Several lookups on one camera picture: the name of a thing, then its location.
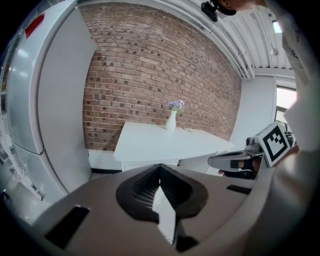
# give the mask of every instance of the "black slot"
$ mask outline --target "black slot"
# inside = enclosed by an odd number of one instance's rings
[[[229,185],[229,186],[226,187],[226,189],[234,191],[234,192],[246,194],[246,195],[249,195],[251,190],[252,190],[251,188],[247,188],[247,187],[243,187],[243,186],[237,186],[237,185]]]
[[[89,211],[90,210],[87,208],[75,206],[48,234],[46,234],[45,238],[56,246],[64,249]]]

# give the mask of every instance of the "white table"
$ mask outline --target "white table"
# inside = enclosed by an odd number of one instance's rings
[[[203,130],[126,121],[114,158],[128,171],[152,164],[177,165],[179,160],[214,154],[234,145]]]

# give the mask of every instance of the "white wall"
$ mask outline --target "white wall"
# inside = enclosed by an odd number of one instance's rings
[[[243,150],[246,139],[275,120],[277,83],[272,76],[256,76],[242,82],[240,106],[230,138],[232,151]]]

